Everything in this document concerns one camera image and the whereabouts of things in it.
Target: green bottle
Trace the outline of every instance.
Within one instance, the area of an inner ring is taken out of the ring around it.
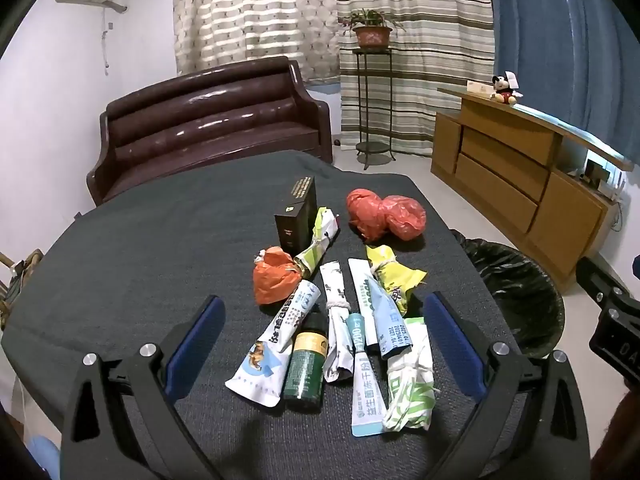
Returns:
[[[282,397],[290,406],[313,409],[322,399],[322,366],[328,349],[328,319],[310,312],[293,345]]]

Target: metal bolt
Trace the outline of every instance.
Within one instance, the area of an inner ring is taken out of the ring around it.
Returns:
[[[566,361],[566,354],[562,350],[554,350],[554,359],[559,363]]]
[[[140,347],[140,355],[142,355],[142,357],[151,357],[155,353],[156,345],[153,343],[147,343]]]
[[[87,354],[82,358],[82,364],[86,366],[91,366],[98,360],[98,356],[96,354]]]
[[[494,343],[494,352],[498,355],[507,355],[509,353],[509,346],[503,342]]]

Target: trash can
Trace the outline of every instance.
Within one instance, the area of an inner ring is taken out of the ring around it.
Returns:
[[[451,233],[502,311],[522,353],[544,357],[564,330],[564,301],[551,277],[517,249]]]

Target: mickey mouse plush toy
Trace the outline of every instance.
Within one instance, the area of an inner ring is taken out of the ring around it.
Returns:
[[[516,75],[513,72],[505,72],[505,74],[507,76],[506,79],[501,75],[494,75],[492,79],[494,93],[491,94],[491,99],[499,103],[514,105],[517,102],[516,97],[522,97],[522,94],[514,92],[518,88]]]

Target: black cap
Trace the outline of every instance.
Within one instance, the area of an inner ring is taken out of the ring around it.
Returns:
[[[328,331],[329,320],[326,314],[323,314],[314,307],[312,311],[306,315],[300,332],[317,332],[326,337]]]

